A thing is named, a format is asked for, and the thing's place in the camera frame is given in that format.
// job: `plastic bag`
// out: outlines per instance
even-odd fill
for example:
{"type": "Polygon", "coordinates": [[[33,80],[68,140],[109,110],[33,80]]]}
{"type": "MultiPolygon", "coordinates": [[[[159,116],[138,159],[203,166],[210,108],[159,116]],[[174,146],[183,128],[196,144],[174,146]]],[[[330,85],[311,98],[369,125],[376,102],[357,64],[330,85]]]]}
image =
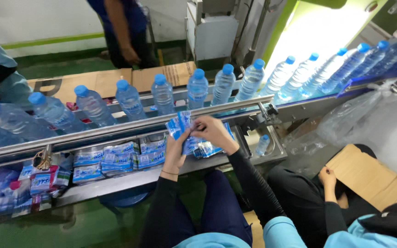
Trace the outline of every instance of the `plastic bag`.
{"type": "Polygon", "coordinates": [[[298,128],[295,129],[295,133],[290,133],[290,138],[284,139],[286,150],[293,155],[313,155],[328,144],[341,148],[366,137],[373,124],[378,123],[378,120],[371,115],[376,110],[376,106],[397,101],[397,94],[390,90],[396,81],[397,78],[390,79],[381,86],[369,84],[368,87],[374,91],[362,94],[334,108],[323,117],[315,131],[292,138],[300,131],[298,128]]]}

